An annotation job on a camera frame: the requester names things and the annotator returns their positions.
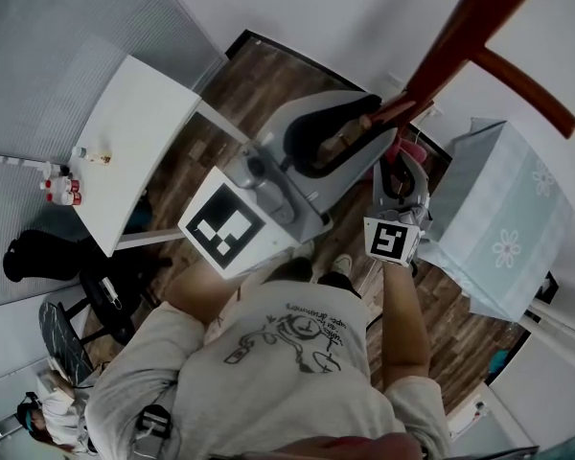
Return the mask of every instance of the white cloth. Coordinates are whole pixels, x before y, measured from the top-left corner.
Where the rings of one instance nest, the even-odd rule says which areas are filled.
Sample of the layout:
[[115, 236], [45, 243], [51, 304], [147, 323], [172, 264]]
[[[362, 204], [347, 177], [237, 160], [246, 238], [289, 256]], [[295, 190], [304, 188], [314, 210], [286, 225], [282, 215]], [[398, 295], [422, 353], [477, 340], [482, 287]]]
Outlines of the white cloth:
[[272, 282], [235, 306], [221, 336], [202, 347], [202, 324], [164, 303], [98, 380], [86, 409], [90, 437], [105, 460], [128, 458], [141, 409], [171, 390], [171, 447], [182, 459], [395, 431], [444, 458], [437, 383], [401, 379], [385, 395], [370, 385], [367, 315], [349, 291]]
[[56, 388], [42, 402], [47, 432], [57, 445], [73, 447], [73, 452], [87, 451], [87, 430], [83, 410], [87, 394], [75, 392], [75, 399]]

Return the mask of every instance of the wooden floor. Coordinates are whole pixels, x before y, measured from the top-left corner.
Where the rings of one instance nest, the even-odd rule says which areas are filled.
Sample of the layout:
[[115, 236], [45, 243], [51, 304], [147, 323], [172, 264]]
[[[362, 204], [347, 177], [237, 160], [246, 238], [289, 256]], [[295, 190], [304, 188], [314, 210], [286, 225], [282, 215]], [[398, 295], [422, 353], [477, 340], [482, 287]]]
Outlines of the wooden floor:
[[[281, 105], [325, 90], [346, 89], [345, 84], [303, 60], [273, 47], [249, 39], [211, 81], [202, 97], [250, 138]], [[425, 169], [433, 191], [448, 162], [429, 150]], [[154, 218], [150, 230], [175, 227], [192, 195], [206, 173], [225, 165], [238, 145], [206, 120], [194, 117], [167, 153], [148, 186]], [[334, 257], [348, 252], [354, 258], [352, 281], [362, 299], [379, 314], [382, 301], [380, 263], [364, 254], [362, 216], [371, 203], [371, 186], [356, 185], [332, 210], [335, 227], [316, 241], [316, 275], [328, 268]], [[149, 251], [172, 259], [152, 281], [150, 290], [162, 298], [167, 283], [197, 260], [196, 250], [185, 240], [151, 246]], [[433, 358], [430, 374], [443, 390], [446, 411], [450, 411], [487, 376], [488, 364], [499, 349], [510, 349], [522, 330], [492, 318], [469, 314], [469, 301], [460, 288], [440, 269], [418, 262], [418, 296], [428, 328]], [[149, 309], [136, 316], [142, 322]], [[98, 328], [92, 316], [86, 326], [90, 334]], [[368, 332], [368, 351], [372, 383], [380, 387], [380, 321]], [[110, 337], [87, 345], [92, 361], [112, 359], [121, 347]]]

